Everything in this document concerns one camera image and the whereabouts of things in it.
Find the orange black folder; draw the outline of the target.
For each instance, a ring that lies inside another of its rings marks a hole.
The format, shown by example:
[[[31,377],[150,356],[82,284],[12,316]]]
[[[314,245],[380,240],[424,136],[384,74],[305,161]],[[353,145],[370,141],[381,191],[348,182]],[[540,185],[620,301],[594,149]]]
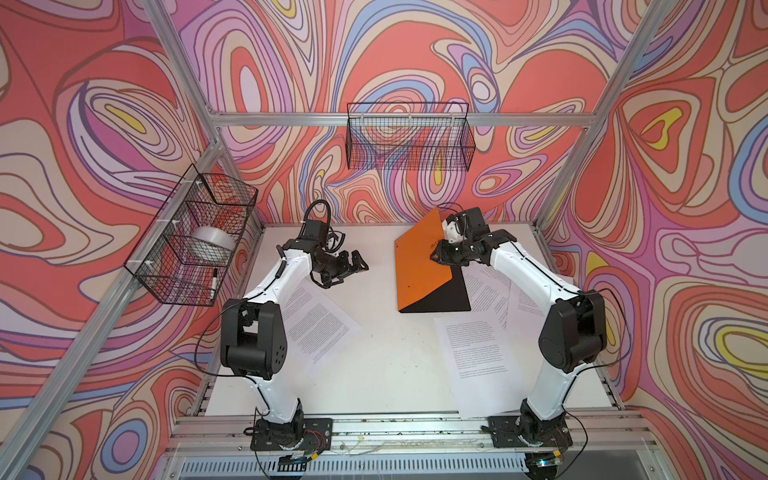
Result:
[[[402,314],[471,310],[460,267],[431,259],[444,239],[440,211],[434,208],[394,242],[398,311]]]

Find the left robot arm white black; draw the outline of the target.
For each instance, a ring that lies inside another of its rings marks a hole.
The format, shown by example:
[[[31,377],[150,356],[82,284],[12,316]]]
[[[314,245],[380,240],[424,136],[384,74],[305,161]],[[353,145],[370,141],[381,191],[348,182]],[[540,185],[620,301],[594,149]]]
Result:
[[[300,236],[277,247],[279,261],[265,280],[241,300],[230,300],[221,315],[220,364],[243,379],[260,398],[256,436],[288,449],[306,435],[304,412],[297,394],[276,379],[288,354],[281,306],[300,283],[317,273],[319,286],[330,288],[368,264],[357,250],[331,252],[321,237]]]

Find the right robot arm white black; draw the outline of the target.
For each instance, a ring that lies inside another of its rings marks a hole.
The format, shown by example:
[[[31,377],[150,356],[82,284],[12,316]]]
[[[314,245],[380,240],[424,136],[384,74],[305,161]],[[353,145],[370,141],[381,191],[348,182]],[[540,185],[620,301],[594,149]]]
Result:
[[[491,230],[477,207],[448,215],[442,230],[432,261],[450,267],[486,265],[520,287],[545,314],[537,339],[544,363],[512,428],[523,444],[539,446],[565,426],[565,402],[576,379],[595,367],[606,348],[604,297],[562,280],[508,231]]]

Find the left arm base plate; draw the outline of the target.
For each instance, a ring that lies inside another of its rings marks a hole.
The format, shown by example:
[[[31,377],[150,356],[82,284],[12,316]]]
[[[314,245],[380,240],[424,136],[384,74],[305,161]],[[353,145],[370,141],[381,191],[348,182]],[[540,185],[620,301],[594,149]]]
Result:
[[[252,427],[250,449],[256,452],[320,452],[332,445],[333,420],[329,417],[277,424],[259,419]]]

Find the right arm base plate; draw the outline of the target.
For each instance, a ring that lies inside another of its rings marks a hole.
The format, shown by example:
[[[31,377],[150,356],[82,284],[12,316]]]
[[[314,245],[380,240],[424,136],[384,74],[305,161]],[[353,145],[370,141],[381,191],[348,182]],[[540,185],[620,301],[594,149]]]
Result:
[[[566,416],[539,421],[529,416],[491,416],[481,426],[495,448],[553,448],[567,450],[573,445]]]

